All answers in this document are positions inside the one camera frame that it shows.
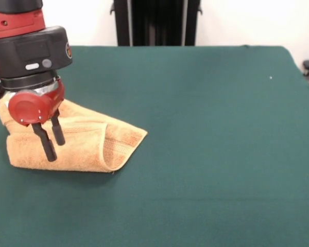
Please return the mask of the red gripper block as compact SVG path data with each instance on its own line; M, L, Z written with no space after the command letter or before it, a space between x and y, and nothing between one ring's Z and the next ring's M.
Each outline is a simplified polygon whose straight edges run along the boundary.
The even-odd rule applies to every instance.
M51 119L52 132L58 145L65 144L58 116L54 116L64 100L64 86L61 81L35 90L22 90L15 93L8 101L8 111L18 123L28 126L32 124L34 133L40 138L46 158L49 162L57 159L52 141L43 123Z

